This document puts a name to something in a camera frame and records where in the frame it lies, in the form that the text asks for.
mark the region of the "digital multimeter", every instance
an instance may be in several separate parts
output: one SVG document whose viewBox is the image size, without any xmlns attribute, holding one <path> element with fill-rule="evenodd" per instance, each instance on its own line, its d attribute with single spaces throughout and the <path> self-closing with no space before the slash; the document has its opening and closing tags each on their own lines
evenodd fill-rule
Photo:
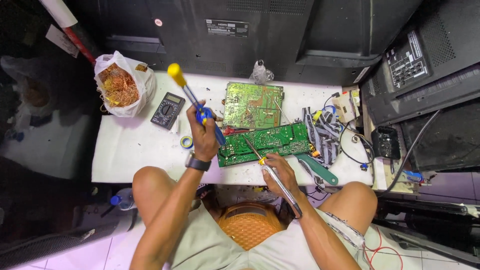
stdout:
<svg viewBox="0 0 480 270">
<path fill-rule="evenodd" d="M 167 92 L 150 122 L 170 130 L 185 104 L 185 99 Z"/>
</svg>

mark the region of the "yellow desoldering pump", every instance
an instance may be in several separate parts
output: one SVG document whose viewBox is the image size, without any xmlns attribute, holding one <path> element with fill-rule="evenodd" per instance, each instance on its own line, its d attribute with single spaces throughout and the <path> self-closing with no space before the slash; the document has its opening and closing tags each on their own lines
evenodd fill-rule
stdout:
<svg viewBox="0 0 480 270">
<path fill-rule="evenodd" d="M 180 66 L 177 63 L 173 63 L 168 66 L 167 73 L 172 77 L 172 79 L 182 88 L 185 95 L 192 102 L 192 104 L 197 109 L 197 121 L 198 123 L 205 126 L 208 118 L 213 118 L 212 110 L 210 108 L 204 107 L 202 104 L 198 103 L 197 98 L 193 95 L 193 92 L 187 85 L 187 81 L 183 78 L 183 72 L 181 71 Z M 225 137 L 223 136 L 220 128 L 215 125 L 215 138 L 220 145 L 226 143 Z"/>
</svg>

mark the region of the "circuit board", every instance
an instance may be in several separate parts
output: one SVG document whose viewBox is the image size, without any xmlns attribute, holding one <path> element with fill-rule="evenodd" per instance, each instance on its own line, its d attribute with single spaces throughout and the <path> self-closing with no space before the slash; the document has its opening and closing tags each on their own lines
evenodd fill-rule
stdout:
<svg viewBox="0 0 480 270">
<path fill-rule="evenodd" d="M 310 150 L 307 127 L 303 122 L 249 131 L 225 136 L 227 143 L 218 149 L 219 167 L 258 160 L 255 153 L 248 147 L 243 135 L 262 156 L 275 152 L 280 156 L 286 156 Z"/>
<path fill-rule="evenodd" d="M 223 125 L 265 129 L 280 125 L 283 87 L 233 83 L 227 85 Z"/>
</svg>

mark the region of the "person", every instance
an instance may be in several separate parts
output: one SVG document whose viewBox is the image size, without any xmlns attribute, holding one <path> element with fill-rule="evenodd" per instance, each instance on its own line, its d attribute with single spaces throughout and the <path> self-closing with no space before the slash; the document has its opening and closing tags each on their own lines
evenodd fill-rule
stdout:
<svg viewBox="0 0 480 270">
<path fill-rule="evenodd" d="M 218 152 L 215 121 L 205 127 L 194 106 L 187 110 L 194 157 L 209 162 Z M 189 167 L 176 182 L 160 168 L 141 168 L 133 177 L 133 197 L 145 232 L 130 265 L 131 270 L 358 270 L 354 256 L 377 207 L 367 185 L 351 182 L 315 209 L 299 190 L 295 172 L 277 154 L 265 161 L 276 168 L 303 212 L 288 228 L 250 249 L 243 250 L 217 225 L 202 204 L 192 210 L 196 188 L 204 171 Z M 279 186 L 262 171 L 268 188 L 281 196 Z"/>
</svg>

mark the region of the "wicker stool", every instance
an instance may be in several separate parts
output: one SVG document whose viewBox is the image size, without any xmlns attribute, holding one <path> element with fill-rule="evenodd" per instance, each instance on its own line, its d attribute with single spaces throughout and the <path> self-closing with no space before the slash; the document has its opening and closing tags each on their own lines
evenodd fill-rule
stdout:
<svg viewBox="0 0 480 270">
<path fill-rule="evenodd" d="M 251 208 L 260 209 L 264 215 L 257 213 L 240 213 L 227 217 L 234 210 L 246 211 Z M 222 230 L 243 249 L 250 250 L 271 235 L 282 230 L 273 205 L 255 202 L 243 202 L 231 206 L 218 220 Z"/>
</svg>

